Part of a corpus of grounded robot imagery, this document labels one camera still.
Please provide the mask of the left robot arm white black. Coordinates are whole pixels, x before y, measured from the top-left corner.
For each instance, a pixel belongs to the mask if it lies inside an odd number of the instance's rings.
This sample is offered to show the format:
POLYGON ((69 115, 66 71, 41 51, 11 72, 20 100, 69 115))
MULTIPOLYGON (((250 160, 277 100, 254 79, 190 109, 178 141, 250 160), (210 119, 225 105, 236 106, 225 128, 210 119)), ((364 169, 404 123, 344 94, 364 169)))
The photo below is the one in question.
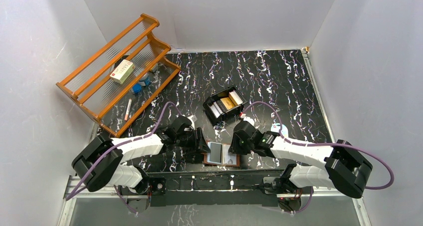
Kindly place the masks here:
POLYGON ((211 151, 202 129, 195 128, 190 117, 180 115, 172 124, 143 136, 110 138, 98 135, 73 159, 71 166, 90 192, 115 185, 143 194, 151 187, 150 177, 143 169, 124 165, 124 162, 167 153, 176 147, 187 154, 211 151))

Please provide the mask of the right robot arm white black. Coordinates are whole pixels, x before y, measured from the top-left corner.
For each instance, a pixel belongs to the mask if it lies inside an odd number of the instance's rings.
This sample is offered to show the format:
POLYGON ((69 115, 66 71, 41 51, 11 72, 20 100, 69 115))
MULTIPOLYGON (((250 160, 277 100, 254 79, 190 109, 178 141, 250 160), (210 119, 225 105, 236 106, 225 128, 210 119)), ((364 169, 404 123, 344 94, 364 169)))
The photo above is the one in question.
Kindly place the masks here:
POLYGON ((372 164, 350 145, 313 146, 276 132, 261 133, 247 121, 234 127, 229 150, 238 155, 254 152, 262 157, 293 160, 295 163, 286 167, 279 179, 287 193, 304 187, 326 187, 359 199, 373 169, 372 164))

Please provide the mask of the gold credit card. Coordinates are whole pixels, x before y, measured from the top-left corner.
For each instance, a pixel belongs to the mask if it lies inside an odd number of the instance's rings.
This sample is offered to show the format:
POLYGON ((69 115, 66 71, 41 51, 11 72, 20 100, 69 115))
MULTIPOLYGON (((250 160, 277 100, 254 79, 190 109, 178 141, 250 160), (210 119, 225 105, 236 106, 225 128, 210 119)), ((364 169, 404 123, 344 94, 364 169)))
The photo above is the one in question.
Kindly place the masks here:
POLYGON ((226 111, 228 111, 228 110, 230 110, 230 109, 232 109, 236 106, 229 97, 221 98, 220 102, 223 104, 226 111))

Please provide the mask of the brown leather card holder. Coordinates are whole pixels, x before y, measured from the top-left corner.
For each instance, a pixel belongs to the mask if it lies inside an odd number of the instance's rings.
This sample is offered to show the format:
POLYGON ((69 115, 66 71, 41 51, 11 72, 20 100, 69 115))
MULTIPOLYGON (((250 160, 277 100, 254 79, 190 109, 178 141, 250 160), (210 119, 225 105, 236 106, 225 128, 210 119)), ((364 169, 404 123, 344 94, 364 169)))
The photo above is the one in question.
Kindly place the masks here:
POLYGON ((222 162, 221 162, 220 164, 216 164, 216 163, 211 163, 211 162, 209 162, 209 154, 210 154, 210 153, 207 153, 207 154, 205 154, 205 155, 204 155, 204 160, 203 160, 203 163, 204 163, 204 164, 206 164, 206 165, 212 165, 212 166, 224 166, 224 165, 222 164, 222 162))

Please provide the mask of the black card tray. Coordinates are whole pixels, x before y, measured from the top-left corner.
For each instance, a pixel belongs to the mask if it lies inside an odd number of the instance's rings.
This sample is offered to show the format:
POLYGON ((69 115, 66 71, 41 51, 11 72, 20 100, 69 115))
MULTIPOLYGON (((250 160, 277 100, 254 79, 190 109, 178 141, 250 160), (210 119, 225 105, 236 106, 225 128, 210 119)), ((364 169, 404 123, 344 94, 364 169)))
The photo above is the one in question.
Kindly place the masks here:
POLYGON ((242 93, 235 86, 230 86, 209 96, 203 108, 211 124, 216 125, 231 116, 239 116, 246 104, 242 93))

